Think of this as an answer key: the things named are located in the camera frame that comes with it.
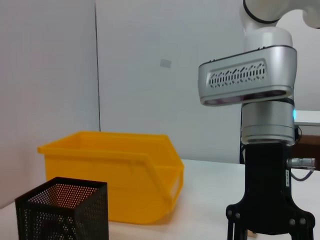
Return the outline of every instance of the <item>vent slot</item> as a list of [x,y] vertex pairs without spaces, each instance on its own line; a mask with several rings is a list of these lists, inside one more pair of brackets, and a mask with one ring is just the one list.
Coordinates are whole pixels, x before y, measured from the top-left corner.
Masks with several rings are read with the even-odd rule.
[[266,79],[266,66],[263,61],[244,64],[220,71],[213,71],[209,78],[212,89],[228,88],[237,84],[249,84]]

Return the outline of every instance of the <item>white backdrop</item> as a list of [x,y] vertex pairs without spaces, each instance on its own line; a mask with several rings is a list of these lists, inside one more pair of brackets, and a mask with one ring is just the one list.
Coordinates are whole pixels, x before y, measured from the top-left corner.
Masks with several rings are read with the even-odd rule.
[[242,52],[241,2],[97,0],[101,130],[167,134],[183,159],[238,162],[241,108],[202,106],[198,67]]
[[37,146],[79,130],[99,130],[94,0],[1,0],[0,206],[45,181]]

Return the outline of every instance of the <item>white table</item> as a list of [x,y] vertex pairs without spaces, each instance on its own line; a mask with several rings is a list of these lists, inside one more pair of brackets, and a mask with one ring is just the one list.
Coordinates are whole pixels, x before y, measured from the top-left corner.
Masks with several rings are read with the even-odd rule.
[[[227,205],[241,200],[245,189],[245,166],[230,163],[184,160],[184,187],[172,214],[154,225],[109,223],[110,240],[226,240]],[[307,173],[295,170],[299,177]],[[307,181],[292,181],[296,204],[320,220],[320,172]],[[14,204],[0,210],[1,240],[17,240]],[[314,239],[320,239],[320,223]],[[290,240],[287,235],[258,235],[258,240]]]

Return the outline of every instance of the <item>white panel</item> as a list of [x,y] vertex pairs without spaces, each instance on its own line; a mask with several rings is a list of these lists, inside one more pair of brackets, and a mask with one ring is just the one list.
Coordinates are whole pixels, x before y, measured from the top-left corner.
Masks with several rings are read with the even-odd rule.
[[94,0],[0,3],[0,206],[45,181],[37,146],[99,130]]
[[181,158],[238,163],[241,107],[202,106],[198,67],[242,52],[241,2],[97,0],[101,129],[167,134]]

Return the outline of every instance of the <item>yellow plastic bin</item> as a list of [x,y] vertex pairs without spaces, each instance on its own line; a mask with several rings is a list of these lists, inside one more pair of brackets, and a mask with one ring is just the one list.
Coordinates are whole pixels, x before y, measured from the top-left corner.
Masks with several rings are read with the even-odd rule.
[[184,165],[166,135],[78,132],[41,146],[46,179],[108,183],[109,220],[149,224],[175,207]]

